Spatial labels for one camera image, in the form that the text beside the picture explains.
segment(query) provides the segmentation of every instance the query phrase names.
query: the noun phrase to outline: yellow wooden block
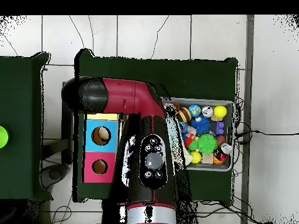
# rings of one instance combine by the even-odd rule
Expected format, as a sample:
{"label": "yellow wooden block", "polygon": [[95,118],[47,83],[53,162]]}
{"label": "yellow wooden block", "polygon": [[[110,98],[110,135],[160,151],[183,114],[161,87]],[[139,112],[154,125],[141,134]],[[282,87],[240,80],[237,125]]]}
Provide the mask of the yellow wooden block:
{"label": "yellow wooden block", "polygon": [[115,113],[87,114],[88,120],[118,120],[119,115]]}

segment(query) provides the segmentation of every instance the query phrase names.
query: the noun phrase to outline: orange ball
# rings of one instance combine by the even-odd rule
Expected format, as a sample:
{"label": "orange ball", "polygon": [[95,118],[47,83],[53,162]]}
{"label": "orange ball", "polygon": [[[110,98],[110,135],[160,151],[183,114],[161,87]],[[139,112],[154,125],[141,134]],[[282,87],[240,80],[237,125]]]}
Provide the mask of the orange ball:
{"label": "orange ball", "polygon": [[224,161],[223,160],[218,160],[214,155],[213,155],[213,164],[215,165],[221,165]]}

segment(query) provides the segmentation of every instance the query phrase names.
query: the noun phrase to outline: gray plastic bin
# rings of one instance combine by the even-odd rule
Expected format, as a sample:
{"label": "gray plastic bin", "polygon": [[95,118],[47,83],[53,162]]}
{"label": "gray plastic bin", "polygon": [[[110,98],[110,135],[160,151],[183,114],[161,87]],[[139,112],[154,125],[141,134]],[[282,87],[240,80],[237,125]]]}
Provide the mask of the gray plastic bin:
{"label": "gray plastic bin", "polygon": [[215,164],[189,164],[188,170],[204,170],[204,171],[215,171],[215,172],[226,172],[232,169],[234,162],[234,133],[235,133],[235,103],[228,100],[199,100],[199,99],[185,99],[185,98],[171,98],[172,103],[180,103],[180,107],[189,107],[191,104],[198,104],[200,107],[204,106],[217,106],[223,105],[227,108],[227,115],[223,118],[224,122],[224,136],[227,139],[227,143],[232,146],[232,154],[224,161],[221,165]]}

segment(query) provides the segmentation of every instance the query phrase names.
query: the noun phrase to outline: dark green table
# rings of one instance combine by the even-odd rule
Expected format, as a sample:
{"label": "dark green table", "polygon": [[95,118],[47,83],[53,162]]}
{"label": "dark green table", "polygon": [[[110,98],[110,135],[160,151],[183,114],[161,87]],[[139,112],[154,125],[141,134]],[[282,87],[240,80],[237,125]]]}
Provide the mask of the dark green table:
{"label": "dark green table", "polygon": [[[82,49],[75,58],[75,69],[80,76],[132,79],[156,85],[160,96],[235,100],[235,71],[238,61],[208,60],[151,60],[128,58],[97,58],[90,50]],[[83,115],[79,116],[79,153],[82,160]],[[81,183],[81,163],[78,164],[78,200],[84,198],[106,198],[110,184]],[[192,200],[221,200],[227,205],[231,201],[231,171],[188,171]]]}
{"label": "dark green table", "polygon": [[9,142],[0,149],[0,199],[49,200],[39,183],[41,69],[49,54],[0,57],[0,125]]}

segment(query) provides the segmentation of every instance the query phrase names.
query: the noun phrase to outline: button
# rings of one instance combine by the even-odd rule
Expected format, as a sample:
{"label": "button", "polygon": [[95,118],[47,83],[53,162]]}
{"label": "button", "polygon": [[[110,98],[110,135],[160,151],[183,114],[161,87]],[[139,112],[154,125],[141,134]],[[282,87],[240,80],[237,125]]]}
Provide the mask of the button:
{"label": "button", "polygon": [[159,169],[163,165],[163,159],[158,153],[149,153],[145,158],[145,165],[149,169]]}
{"label": "button", "polygon": [[145,174],[144,174],[145,178],[150,178],[152,177],[152,173],[150,171],[147,171]]}
{"label": "button", "polygon": [[156,147],[155,147],[155,150],[156,150],[157,152],[160,152],[160,151],[161,151],[161,147],[160,147],[160,146],[156,146]]}
{"label": "button", "polygon": [[160,171],[156,171],[155,176],[156,176],[158,179],[163,178],[163,174],[162,174]]}
{"label": "button", "polygon": [[155,145],[157,143],[157,139],[155,138],[151,138],[151,140],[149,140],[149,142],[152,144],[152,145]]}
{"label": "button", "polygon": [[152,149],[151,145],[147,145],[147,146],[145,146],[145,150],[146,150],[146,151],[150,151],[151,149]]}

